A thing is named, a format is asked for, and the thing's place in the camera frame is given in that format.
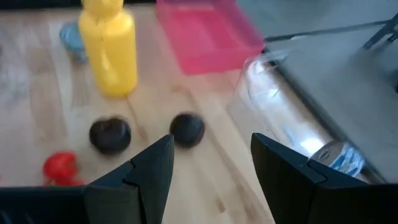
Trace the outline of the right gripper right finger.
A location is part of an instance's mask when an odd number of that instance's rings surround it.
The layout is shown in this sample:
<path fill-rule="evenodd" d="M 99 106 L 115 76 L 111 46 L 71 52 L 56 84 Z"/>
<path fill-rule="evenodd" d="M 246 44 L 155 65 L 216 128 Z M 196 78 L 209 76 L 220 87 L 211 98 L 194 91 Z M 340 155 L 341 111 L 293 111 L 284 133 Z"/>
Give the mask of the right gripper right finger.
<path fill-rule="evenodd" d="M 261 134 L 257 178 L 276 224 L 398 224 L 398 184 L 368 184 Z"/>

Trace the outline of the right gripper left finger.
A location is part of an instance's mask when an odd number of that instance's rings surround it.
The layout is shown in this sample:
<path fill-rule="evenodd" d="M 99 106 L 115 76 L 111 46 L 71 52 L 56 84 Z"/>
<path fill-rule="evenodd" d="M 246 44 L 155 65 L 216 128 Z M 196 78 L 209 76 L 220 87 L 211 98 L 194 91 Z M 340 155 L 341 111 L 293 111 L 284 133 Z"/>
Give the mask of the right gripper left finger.
<path fill-rule="evenodd" d="M 90 184 L 0 188 L 0 224 L 161 224 L 174 169 L 165 135 Z"/>

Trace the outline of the blue label tin can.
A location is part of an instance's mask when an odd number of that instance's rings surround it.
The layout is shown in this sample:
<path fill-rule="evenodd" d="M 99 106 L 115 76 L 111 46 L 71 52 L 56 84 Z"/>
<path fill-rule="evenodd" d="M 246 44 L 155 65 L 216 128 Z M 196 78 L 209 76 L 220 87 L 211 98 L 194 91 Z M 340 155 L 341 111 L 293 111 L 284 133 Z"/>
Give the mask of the blue label tin can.
<path fill-rule="evenodd" d="M 88 58 L 77 21 L 64 23 L 60 29 L 59 38 L 63 46 L 72 54 L 75 60 L 82 63 L 87 61 Z"/>
<path fill-rule="evenodd" d="M 356 177 L 365 165 L 358 150 L 341 141 L 330 141 L 314 153 L 311 159 L 352 177 Z"/>

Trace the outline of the dark purple toy plum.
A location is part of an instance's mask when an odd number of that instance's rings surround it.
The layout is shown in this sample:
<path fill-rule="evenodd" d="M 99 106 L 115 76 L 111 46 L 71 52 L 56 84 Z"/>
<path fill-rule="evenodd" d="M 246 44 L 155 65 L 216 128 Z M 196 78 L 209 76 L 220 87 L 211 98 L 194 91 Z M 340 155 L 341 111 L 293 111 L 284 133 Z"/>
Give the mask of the dark purple toy plum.
<path fill-rule="evenodd" d="M 174 135 L 174 140 L 180 147 L 188 149 L 201 142 L 205 128 L 205 122 L 199 114 L 187 111 L 172 119 L 169 133 Z"/>
<path fill-rule="evenodd" d="M 90 126 L 90 143 L 105 156 L 122 153 L 129 147 L 131 139 L 130 125 L 117 116 L 98 119 Z"/>

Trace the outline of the yellow squeeze bottle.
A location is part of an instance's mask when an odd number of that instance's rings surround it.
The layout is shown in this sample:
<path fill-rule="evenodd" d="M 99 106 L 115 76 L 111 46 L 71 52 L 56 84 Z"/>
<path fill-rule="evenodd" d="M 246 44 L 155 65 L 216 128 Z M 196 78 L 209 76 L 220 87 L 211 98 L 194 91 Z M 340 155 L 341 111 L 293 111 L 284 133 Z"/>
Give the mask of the yellow squeeze bottle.
<path fill-rule="evenodd" d="M 137 86 L 136 26 L 124 0 L 81 0 L 78 28 L 98 88 L 112 97 Z"/>

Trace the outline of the large red toy strawberry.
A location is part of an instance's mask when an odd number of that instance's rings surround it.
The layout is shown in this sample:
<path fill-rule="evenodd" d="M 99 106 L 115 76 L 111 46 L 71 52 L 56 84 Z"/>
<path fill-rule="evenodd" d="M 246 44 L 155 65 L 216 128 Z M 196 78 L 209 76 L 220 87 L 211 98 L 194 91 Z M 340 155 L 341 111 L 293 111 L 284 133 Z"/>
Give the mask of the large red toy strawberry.
<path fill-rule="evenodd" d="M 84 185 L 83 181 L 74 178 L 58 178 L 58 179 L 46 179 L 44 182 L 45 186 L 77 186 Z"/>

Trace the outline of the small red toy strawberry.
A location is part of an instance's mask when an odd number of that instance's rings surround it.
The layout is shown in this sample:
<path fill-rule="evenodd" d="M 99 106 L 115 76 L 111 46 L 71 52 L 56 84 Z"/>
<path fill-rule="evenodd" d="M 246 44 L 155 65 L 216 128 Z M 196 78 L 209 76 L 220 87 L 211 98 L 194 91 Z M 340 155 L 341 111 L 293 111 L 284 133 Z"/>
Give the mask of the small red toy strawberry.
<path fill-rule="evenodd" d="M 48 157 L 43 165 L 43 173 L 49 179 L 67 179 L 78 172 L 76 155 L 71 151 L 58 151 Z"/>

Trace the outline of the clear plastic bin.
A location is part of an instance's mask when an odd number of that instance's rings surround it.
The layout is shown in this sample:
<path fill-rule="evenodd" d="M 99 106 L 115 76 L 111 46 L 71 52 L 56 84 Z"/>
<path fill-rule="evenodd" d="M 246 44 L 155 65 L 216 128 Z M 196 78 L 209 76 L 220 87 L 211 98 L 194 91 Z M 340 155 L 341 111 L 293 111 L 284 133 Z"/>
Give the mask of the clear plastic bin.
<path fill-rule="evenodd" d="M 250 145 L 252 133 L 261 133 L 308 158 L 330 141 L 350 144 L 331 133 L 283 78 L 287 57 L 284 51 L 268 52 L 243 63 L 228 109 L 245 144 Z M 356 178 L 383 182 L 366 160 Z"/>

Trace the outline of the pink plastic tray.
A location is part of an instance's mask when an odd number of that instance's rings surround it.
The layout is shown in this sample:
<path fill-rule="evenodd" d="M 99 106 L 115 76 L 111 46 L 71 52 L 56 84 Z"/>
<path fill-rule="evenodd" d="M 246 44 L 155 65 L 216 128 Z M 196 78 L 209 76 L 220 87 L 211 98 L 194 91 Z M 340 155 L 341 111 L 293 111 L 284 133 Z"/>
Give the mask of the pink plastic tray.
<path fill-rule="evenodd" d="M 155 9 L 186 75 L 241 68 L 264 48 L 235 0 L 156 0 Z"/>

